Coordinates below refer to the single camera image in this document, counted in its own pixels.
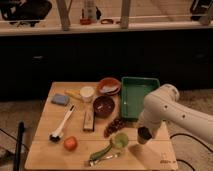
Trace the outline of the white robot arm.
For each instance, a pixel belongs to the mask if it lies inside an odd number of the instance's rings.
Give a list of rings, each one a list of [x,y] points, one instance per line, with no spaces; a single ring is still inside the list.
[[[148,93],[137,122],[138,142],[154,139],[163,120],[169,120],[213,144],[213,116],[178,103],[180,94],[171,84]]]

